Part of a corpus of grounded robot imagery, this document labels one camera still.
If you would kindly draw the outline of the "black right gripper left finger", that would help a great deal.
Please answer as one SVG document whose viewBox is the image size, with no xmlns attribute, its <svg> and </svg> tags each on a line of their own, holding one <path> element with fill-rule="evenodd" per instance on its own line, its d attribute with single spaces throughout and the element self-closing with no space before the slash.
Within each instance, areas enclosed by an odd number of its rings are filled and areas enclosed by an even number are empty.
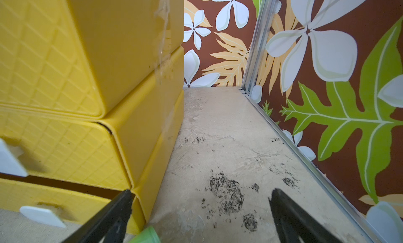
<svg viewBox="0 0 403 243">
<path fill-rule="evenodd" d="M 134 196 L 128 189 L 122 191 L 66 238 L 64 243 L 122 243 L 132 214 L 133 201 Z"/>
</svg>

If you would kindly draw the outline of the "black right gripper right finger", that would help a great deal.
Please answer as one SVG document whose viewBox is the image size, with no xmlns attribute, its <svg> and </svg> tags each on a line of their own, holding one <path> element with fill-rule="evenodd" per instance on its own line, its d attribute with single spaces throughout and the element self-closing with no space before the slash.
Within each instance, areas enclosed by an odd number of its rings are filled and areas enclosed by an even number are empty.
<svg viewBox="0 0 403 243">
<path fill-rule="evenodd" d="M 281 189 L 273 190 L 269 204 L 282 243 L 340 242 Z"/>
</svg>

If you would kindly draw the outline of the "yellow top drawer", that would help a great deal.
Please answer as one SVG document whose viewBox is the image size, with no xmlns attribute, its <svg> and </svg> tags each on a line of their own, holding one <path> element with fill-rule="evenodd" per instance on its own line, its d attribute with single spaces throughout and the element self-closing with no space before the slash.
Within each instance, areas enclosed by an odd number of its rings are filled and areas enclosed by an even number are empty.
<svg viewBox="0 0 403 243">
<path fill-rule="evenodd" d="M 104 114 L 65 0 L 1 0 L 1 106 Z"/>
</svg>

